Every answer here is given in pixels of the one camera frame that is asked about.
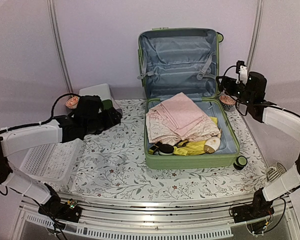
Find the green hard-shell suitcase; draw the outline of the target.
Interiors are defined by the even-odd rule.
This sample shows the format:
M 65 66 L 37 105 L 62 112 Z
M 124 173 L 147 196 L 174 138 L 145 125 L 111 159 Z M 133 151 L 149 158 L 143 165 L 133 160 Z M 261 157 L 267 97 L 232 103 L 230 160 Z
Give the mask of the green hard-shell suitcase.
M 149 168 L 240 170 L 247 164 L 217 99 L 219 42 L 219 33 L 208 28 L 159 29 L 139 35 Z

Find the white perforated plastic basket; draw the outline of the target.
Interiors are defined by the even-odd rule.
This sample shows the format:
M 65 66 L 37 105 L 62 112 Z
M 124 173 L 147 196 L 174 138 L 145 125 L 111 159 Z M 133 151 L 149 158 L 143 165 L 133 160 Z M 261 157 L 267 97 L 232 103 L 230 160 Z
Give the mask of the white perforated plastic basket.
M 84 141 L 50 143 L 30 148 L 20 170 L 41 182 L 67 184 Z

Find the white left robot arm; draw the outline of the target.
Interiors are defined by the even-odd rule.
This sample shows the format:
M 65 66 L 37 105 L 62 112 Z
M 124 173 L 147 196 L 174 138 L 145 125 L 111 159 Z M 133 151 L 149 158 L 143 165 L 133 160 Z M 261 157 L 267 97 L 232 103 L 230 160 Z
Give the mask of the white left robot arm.
M 121 123 L 122 113 L 113 106 L 105 108 L 97 95 L 80 96 L 77 107 L 67 115 L 55 115 L 45 121 L 0 128 L 0 185 L 45 204 L 53 216 L 64 213 L 64 205 L 49 185 L 39 182 L 9 162 L 8 157 L 31 148 L 83 140 L 99 135 Z

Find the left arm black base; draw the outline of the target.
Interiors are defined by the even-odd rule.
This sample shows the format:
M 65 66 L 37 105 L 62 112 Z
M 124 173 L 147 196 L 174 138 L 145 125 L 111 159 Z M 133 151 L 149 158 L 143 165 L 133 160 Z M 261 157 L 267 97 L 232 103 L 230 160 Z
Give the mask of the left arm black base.
M 57 192 L 47 183 L 44 184 L 50 193 L 50 198 L 45 204 L 41 204 L 38 213 L 51 217 L 52 219 L 64 220 L 72 223 L 78 223 L 81 217 L 82 208 L 78 201 L 70 198 L 67 202 L 62 203 Z

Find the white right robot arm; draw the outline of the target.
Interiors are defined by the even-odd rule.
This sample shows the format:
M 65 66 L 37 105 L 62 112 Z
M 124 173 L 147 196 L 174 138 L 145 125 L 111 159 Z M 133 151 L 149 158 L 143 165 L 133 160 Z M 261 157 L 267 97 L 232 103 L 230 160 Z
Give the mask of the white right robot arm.
M 236 105 L 245 106 L 245 112 L 254 120 L 273 127 L 289 139 L 300 144 L 300 115 L 267 101 L 267 79 L 261 73 L 248 71 L 243 61 L 233 66 L 237 78 L 225 73 L 216 77 L 217 88 L 234 98 Z M 300 187 L 300 151 L 293 166 L 279 178 L 269 183 L 260 191 L 262 198 L 249 206 L 252 218 L 259 218 L 268 210 L 268 203 Z

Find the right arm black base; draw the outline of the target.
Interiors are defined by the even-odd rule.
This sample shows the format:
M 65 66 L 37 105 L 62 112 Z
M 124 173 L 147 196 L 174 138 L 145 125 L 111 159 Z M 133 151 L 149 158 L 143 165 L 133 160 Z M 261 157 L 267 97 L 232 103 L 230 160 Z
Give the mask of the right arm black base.
M 263 188 L 260 188 L 254 193 L 252 203 L 231 208 L 231 215 L 235 223 L 267 217 L 274 213 L 273 201 L 266 201 Z

